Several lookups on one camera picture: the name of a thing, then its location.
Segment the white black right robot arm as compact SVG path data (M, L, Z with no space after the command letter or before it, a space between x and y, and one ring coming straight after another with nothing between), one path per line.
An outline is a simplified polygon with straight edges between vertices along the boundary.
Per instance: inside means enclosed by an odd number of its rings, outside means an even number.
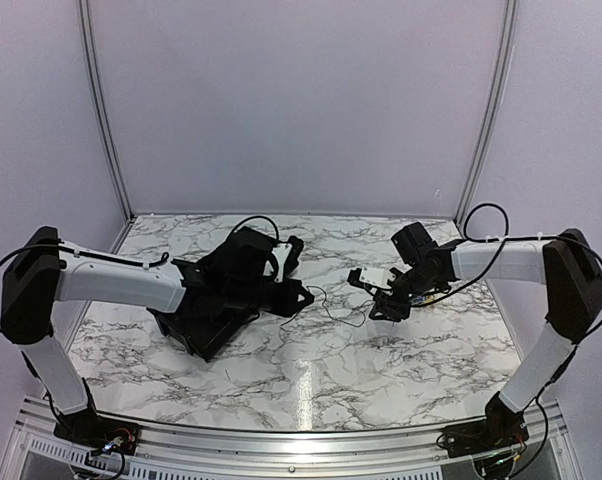
M532 349L546 311L540 286L495 280L418 310L412 327L370 323L375 360L359 425L416 426L479 414L503 386L514 354ZM545 397L558 400L577 450L602 445L602 329Z

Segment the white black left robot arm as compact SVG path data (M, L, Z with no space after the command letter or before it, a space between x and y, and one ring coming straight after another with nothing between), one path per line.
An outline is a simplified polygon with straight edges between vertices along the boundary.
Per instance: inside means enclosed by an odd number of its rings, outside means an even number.
M46 390L57 433L97 445L120 426L98 413L87 381L57 337L58 305L142 308L162 335L209 362L261 314L291 319L313 303L293 276L303 248L296 236L282 240L241 227L196 261L168 252L142 261L85 248L43 226L0 260L0 334Z

